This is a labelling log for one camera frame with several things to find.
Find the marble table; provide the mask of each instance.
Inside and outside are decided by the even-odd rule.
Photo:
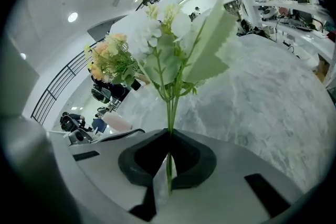
[[[306,192],[328,171],[336,108],[318,78],[278,46],[238,38],[219,55],[230,69],[181,98],[175,128],[243,146]],[[146,132],[166,127],[165,103],[151,85],[131,91],[117,113]]]

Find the black strip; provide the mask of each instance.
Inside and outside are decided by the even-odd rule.
[[[260,174],[248,175],[244,178],[271,218],[290,207],[290,204]]]
[[[135,129],[135,130],[132,130],[132,131],[127,132],[127,133],[117,134],[117,135],[115,135],[115,136],[112,136],[112,137],[109,137],[109,138],[102,139],[102,140],[99,141],[99,143],[100,143],[100,142],[106,142],[106,141],[112,141],[112,140],[118,140],[118,139],[121,139],[121,138],[123,138],[123,137],[126,137],[126,136],[129,136],[129,135],[131,135],[131,134],[134,134],[134,133],[136,133],[136,132],[143,132],[143,133],[145,133],[145,131],[142,130],[142,129]]]
[[[83,159],[89,159],[95,156],[98,156],[99,153],[97,151],[88,151],[88,152],[84,152],[84,153],[80,153],[80,154],[75,154],[73,155],[73,158],[75,159],[75,161],[81,161]]]

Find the flower bouquet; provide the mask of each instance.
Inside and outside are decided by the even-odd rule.
[[[125,35],[108,34],[97,43],[96,48],[86,45],[84,52],[87,60],[92,57],[88,68],[97,80],[113,84],[124,82],[130,86],[137,78],[148,83],[137,61],[128,52]]]
[[[125,33],[129,52],[165,102],[167,132],[173,139],[179,99],[189,93],[196,94],[196,88],[202,82],[229,68],[216,54],[225,49],[231,35],[236,35],[236,17],[224,10],[223,0],[217,0],[207,18],[198,16],[194,22],[181,12],[180,5],[170,5],[163,12],[157,6],[149,5],[139,21],[138,28]],[[171,146],[166,150],[169,193],[172,191],[172,150]],[[129,173],[136,170],[121,169]]]

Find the white shelf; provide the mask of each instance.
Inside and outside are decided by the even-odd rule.
[[[277,21],[275,20],[262,21],[261,23],[273,28],[277,27],[277,30],[286,32],[295,38],[301,39],[305,44],[321,55],[328,63],[333,62],[332,57],[335,50],[335,43],[329,38],[321,38],[313,32],[302,31],[286,25],[277,25]]]
[[[283,8],[292,8],[300,10],[302,12],[310,13],[311,15],[320,16],[323,19],[329,20],[331,17],[329,12],[318,5],[308,4],[308,3],[298,3],[297,1],[287,1],[287,0],[269,0],[266,2],[254,2],[254,6],[276,6]]]

